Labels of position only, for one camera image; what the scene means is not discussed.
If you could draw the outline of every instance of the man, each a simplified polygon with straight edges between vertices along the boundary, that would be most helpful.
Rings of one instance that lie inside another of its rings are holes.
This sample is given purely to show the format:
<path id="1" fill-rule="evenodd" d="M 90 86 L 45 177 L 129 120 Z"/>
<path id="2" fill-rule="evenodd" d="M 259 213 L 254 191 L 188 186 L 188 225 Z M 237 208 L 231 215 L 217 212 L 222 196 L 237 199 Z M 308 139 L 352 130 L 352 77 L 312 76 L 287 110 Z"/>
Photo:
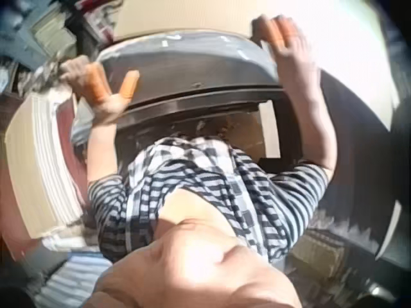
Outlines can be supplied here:
<path id="1" fill-rule="evenodd" d="M 273 49 L 301 131 L 304 160 L 278 175 L 218 139 L 165 138 L 131 163 L 126 189 L 117 174 L 115 119 L 138 74 L 128 73 L 112 95 L 97 64 L 87 64 L 86 81 L 76 60 L 66 64 L 63 78 L 96 113 L 89 198 L 101 252 L 115 262 L 86 307 L 301 307 L 270 263 L 307 227 L 333 176 L 337 142 L 305 37 L 282 16 L 260 17 L 254 30 Z"/>

